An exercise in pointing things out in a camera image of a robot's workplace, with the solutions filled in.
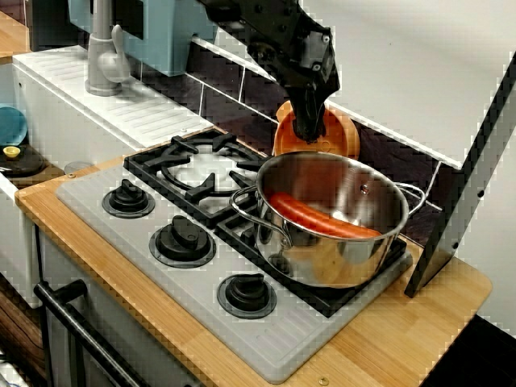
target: black oven handle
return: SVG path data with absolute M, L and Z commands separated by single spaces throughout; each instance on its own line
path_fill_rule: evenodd
M 150 387 L 77 309 L 68 304 L 88 293 L 84 281 L 74 281 L 56 291 L 46 281 L 41 281 L 34 293 L 120 387 Z

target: black knob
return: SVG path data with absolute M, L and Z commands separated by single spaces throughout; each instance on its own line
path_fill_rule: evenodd
M 156 237 L 158 251 L 170 260 L 193 262 L 211 250 L 211 236 L 184 216 L 174 216 Z
M 184 216 L 175 216 L 172 219 L 170 231 L 174 239 L 184 248 L 195 249 L 199 241 L 199 227 Z
M 148 196 L 129 180 L 123 179 L 122 184 L 110 195 L 110 205 L 121 212 L 136 212 L 148 206 Z
M 226 298 L 235 308 L 246 312 L 264 309 L 270 299 L 263 274 L 240 274 L 226 288 Z

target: sausage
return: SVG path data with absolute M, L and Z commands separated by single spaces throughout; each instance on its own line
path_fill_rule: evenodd
M 285 192 L 275 193 L 269 202 L 277 212 L 291 222 L 321 234 L 355 239 L 374 238 L 381 235 L 376 230 L 332 218 L 329 214 L 318 211 Z

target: gray faucet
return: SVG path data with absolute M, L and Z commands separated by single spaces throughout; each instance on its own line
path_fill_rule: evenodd
M 122 91 L 122 82 L 131 77 L 123 51 L 123 31 L 111 25 L 111 0 L 94 0 L 92 33 L 89 35 L 86 91 L 101 97 Z

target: stainless steel pot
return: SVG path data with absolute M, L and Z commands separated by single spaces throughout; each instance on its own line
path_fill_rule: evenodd
M 409 210 L 402 189 L 419 193 L 414 209 Z M 255 191 L 258 216 L 237 203 L 238 197 Z M 277 192 L 381 235 L 345 239 L 307 229 L 271 207 L 269 199 Z M 375 275 L 390 244 L 425 200 L 419 188 L 393 183 L 359 161 L 321 152 L 293 152 L 268 160 L 258 172 L 256 186 L 234 193 L 230 204 L 256 224 L 256 246 L 280 273 L 306 285 L 347 288 Z

